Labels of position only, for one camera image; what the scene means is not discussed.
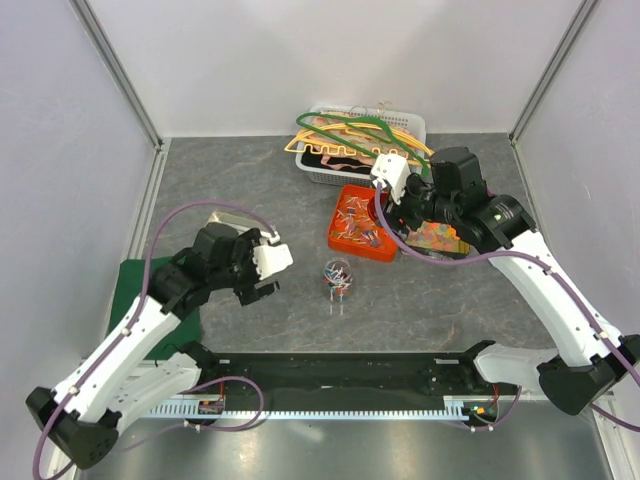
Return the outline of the gold tin of gummies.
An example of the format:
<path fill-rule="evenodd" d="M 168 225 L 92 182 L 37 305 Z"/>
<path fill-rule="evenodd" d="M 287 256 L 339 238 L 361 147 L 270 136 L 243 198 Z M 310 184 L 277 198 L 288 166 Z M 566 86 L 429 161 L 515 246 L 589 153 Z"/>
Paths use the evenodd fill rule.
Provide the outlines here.
<path fill-rule="evenodd" d="M 417 230 L 408 230 L 398 237 L 414 251 L 414 258 L 463 259 L 471 252 L 471 246 L 462 241 L 451 226 L 441 223 L 425 221 Z"/>

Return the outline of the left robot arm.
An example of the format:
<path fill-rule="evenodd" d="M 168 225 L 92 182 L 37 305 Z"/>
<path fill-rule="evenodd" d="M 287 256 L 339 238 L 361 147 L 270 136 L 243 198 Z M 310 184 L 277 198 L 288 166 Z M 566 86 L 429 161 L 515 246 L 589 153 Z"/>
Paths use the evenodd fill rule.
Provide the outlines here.
<path fill-rule="evenodd" d="M 278 290 L 273 275 L 291 266 L 289 247 L 258 228 L 239 232 L 212 222 L 192 246 L 156 268 L 124 318 L 94 352 L 53 388 L 37 387 L 26 405 L 41 428 L 80 469 L 96 465 L 136 420 L 163 401 L 219 382 L 214 357 L 203 346 L 181 347 L 169 360 L 132 379 L 131 373 L 167 335 L 206 304 L 231 290 L 241 305 Z"/>

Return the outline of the gold tin of candies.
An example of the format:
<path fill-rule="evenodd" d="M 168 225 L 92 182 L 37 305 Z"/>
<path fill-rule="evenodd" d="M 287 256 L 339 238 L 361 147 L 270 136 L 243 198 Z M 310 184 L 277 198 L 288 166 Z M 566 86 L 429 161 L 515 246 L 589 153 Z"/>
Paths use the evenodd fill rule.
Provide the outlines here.
<path fill-rule="evenodd" d="M 229 212 L 213 211 L 209 216 L 208 223 L 220 223 L 232 227 L 239 234 L 242 234 L 252 228 L 257 228 L 263 231 L 263 226 L 257 220 Z"/>

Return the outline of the clear glass jar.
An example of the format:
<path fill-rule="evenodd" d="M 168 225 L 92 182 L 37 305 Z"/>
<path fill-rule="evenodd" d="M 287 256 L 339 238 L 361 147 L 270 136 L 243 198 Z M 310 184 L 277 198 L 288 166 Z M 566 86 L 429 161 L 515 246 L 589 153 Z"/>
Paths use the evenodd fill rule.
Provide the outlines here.
<path fill-rule="evenodd" d="M 323 269 L 323 282 L 328 292 L 329 315 L 343 315 L 345 302 L 349 299 L 353 286 L 353 271 L 347 259 L 330 259 Z"/>

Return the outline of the red jar lid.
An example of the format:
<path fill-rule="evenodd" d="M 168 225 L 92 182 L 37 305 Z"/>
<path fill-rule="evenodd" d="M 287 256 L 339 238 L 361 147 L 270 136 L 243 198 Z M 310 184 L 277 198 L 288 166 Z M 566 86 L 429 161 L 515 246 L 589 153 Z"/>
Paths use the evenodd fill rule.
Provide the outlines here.
<path fill-rule="evenodd" d="M 379 224 L 379 220 L 378 220 L 378 216 L 376 213 L 376 208 L 375 208 L 375 201 L 373 199 L 371 199 L 367 205 L 367 212 L 368 215 L 370 217 L 370 219 L 375 223 L 375 224 Z"/>

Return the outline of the orange tray of lollipops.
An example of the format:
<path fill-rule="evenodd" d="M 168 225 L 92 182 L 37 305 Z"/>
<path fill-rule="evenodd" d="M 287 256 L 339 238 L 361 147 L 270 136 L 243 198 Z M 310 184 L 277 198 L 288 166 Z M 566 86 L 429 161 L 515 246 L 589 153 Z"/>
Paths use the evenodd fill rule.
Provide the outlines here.
<path fill-rule="evenodd" d="M 342 188 L 328 227 L 330 249 L 382 263 L 394 260 L 398 247 L 373 219 L 374 196 L 372 188 Z"/>

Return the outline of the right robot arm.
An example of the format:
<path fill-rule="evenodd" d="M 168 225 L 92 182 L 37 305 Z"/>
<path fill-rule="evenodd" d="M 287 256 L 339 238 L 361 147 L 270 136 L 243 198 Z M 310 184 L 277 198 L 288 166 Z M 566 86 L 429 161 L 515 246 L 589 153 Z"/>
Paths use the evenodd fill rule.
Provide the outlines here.
<path fill-rule="evenodd" d="M 397 218 L 402 232 L 423 222 L 451 226 L 512 283 L 554 342 L 549 350 L 485 346 L 458 368 L 460 386 L 473 394 L 492 383 L 540 389 L 559 410 L 577 415 L 626 375 L 637 378 L 638 336 L 623 335 L 597 315 L 526 208 L 490 192 L 476 155 L 451 147 L 434 153 L 429 164 L 425 180 L 403 157 L 384 161 L 387 218 Z"/>

